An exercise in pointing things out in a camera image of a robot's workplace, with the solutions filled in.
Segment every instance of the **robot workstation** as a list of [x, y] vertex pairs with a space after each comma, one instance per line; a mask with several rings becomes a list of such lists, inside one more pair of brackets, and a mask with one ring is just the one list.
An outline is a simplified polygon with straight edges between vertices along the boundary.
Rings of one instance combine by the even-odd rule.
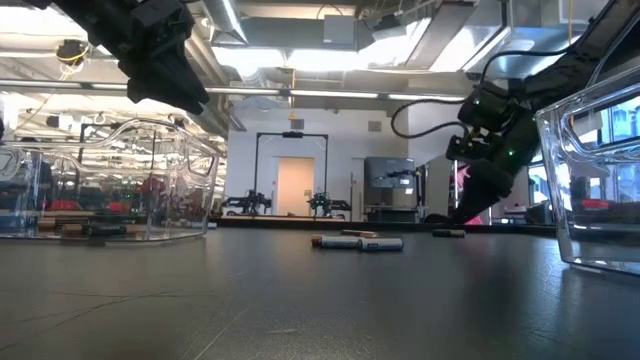
[[0, 359], [638, 359], [638, 39], [636, 0], [0, 0]]

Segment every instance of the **clear plastic bin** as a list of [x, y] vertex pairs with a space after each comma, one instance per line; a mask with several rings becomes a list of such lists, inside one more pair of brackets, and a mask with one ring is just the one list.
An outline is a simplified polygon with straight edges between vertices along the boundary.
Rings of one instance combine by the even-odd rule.
[[640, 68], [536, 121], [562, 260], [640, 274]]
[[147, 241], [203, 235], [218, 155], [184, 129], [150, 119], [83, 125], [80, 143], [5, 142], [0, 237]]

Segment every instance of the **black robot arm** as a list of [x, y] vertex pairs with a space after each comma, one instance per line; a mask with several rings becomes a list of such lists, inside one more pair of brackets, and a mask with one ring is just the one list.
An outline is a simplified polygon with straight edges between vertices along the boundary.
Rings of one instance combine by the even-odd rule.
[[129, 77], [127, 96], [158, 100], [194, 114], [209, 101], [187, 62], [184, 42], [194, 25], [179, 0], [25, 0], [44, 9], [52, 3], [103, 45]]
[[[458, 118], [474, 131], [465, 137], [454, 136], [447, 149], [448, 158], [470, 164], [451, 219], [454, 223], [467, 222], [510, 194], [515, 176], [531, 163], [540, 144], [536, 111], [584, 89], [609, 47], [633, 25], [639, 10], [639, 1], [610, 0], [555, 64], [508, 92], [483, 81], [465, 100]], [[482, 135], [481, 129], [488, 134]]]

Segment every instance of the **dark gray tabletop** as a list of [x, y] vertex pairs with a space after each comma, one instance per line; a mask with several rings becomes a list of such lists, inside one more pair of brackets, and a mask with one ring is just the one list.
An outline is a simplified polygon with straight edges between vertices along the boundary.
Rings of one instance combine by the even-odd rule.
[[404, 234], [376, 254], [310, 234], [0, 244], [0, 359], [640, 357], [640, 279], [571, 269], [555, 240]]

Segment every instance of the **vent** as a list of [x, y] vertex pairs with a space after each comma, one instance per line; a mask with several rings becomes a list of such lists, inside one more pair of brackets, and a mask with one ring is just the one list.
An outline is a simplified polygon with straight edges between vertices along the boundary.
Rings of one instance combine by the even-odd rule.
[[291, 120], [291, 130], [304, 130], [304, 119]]
[[382, 132], [382, 122], [369, 121], [369, 132]]

